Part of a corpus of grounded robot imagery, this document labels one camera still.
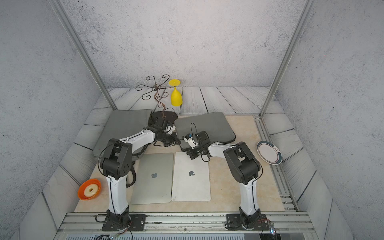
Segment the white laptop yellow logo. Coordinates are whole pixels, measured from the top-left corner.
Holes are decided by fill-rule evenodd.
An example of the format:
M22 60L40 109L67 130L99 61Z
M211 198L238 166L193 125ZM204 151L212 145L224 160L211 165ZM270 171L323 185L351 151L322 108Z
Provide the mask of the white laptop yellow logo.
M175 154L172 201L205 202L211 200L209 163L192 160L186 153Z

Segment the grey zippered laptop bag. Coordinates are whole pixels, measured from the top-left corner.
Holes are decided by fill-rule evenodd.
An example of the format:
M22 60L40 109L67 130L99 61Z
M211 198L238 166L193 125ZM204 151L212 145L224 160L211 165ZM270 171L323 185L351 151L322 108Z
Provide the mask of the grey zippered laptop bag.
M151 110L113 111L94 147L93 156L98 158L110 139L122 139L133 136L147 127Z

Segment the silver apple laptop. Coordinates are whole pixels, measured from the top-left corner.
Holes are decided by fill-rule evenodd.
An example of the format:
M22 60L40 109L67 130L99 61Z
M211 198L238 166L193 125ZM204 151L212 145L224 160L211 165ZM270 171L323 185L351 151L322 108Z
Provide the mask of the silver apple laptop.
M133 205L171 202L174 154L144 154L139 160Z

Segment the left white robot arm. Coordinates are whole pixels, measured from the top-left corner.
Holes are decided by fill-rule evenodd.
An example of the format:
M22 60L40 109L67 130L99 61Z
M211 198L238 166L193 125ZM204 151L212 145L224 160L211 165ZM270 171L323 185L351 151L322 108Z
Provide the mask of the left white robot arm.
M98 167L106 177L109 187L108 215L120 217L129 212L126 181L133 165L133 152L157 141L162 142L164 147L181 143L175 132L149 128L120 140L111 139L105 149L102 150Z

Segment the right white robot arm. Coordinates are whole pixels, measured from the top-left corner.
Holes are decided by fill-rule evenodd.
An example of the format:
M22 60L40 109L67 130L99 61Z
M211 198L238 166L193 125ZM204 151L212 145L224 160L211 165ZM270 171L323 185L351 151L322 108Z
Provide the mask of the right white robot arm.
M261 219L261 210L257 200L257 180L263 174L263 167L246 143L236 145L213 143L187 150L193 160L197 157L217 157L226 160L233 178L239 183L241 204L240 220L245 228L250 228Z

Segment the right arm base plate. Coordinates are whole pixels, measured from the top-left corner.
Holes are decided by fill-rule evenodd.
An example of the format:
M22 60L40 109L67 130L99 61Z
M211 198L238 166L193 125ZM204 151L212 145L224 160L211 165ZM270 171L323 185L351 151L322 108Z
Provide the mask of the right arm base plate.
M255 213L250 216L244 214L227 214L225 228L229 231L267 231L270 229L267 216Z

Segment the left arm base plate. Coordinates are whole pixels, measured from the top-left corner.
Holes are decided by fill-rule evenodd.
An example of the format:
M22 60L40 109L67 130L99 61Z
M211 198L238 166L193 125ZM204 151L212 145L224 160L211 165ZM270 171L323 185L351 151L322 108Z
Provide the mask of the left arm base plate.
M142 214L125 214L115 215L107 214L103 226L103 232L123 232L126 229L131 232L142 232L144 230L146 215Z

